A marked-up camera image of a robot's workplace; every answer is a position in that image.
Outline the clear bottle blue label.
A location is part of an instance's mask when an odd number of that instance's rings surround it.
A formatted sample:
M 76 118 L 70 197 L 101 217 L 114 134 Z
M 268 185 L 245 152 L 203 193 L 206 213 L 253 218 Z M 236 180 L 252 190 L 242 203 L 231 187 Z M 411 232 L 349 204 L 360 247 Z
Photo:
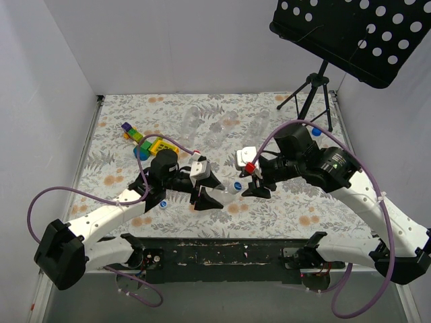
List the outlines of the clear bottle blue label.
M 316 139 L 321 138 L 322 131 L 318 128 L 313 128 L 311 131 L 311 135 Z

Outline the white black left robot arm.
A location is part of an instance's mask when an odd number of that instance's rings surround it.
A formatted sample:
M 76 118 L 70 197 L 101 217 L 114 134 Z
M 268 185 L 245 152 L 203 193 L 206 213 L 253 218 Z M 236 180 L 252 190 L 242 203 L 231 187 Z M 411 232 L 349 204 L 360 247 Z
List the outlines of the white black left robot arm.
M 180 169 L 177 154 L 163 149 L 114 200 L 67 223 L 54 220 L 45 229 L 35 263 L 59 290 L 75 285 L 86 272 L 110 264 L 139 268 L 145 249 L 141 240 L 131 234 L 107 240 L 107 234 L 158 206 L 167 190 L 188 193 L 197 211 L 223 207 L 209 195 L 212 188 L 222 186 L 209 161 L 198 153 L 193 158 L 191 166 Z

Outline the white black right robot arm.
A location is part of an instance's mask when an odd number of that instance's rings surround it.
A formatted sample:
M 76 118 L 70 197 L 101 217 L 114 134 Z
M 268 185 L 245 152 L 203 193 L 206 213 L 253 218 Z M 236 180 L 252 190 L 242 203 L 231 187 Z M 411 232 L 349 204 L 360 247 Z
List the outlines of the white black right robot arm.
M 350 262 L 389 273 L 406 285 L 430 268 L 430 230 L 416 223 L 389 199 L 377 193 L 359 163 L 339 147 L 320 148 L 305 126 L 286 126 L 275 136 L 279 152 L 273 159 L 257 155 L 256 147 L 236 152 L 236 169 L 252 180 L 243 196 L 270 199 L 278 182 L 303 178 L 349 207 L 376 234 L 369 240 L 334 238 L 318 231 L 294 252 L 285 252 L 290 268 L 317 268 L 328 262 Z

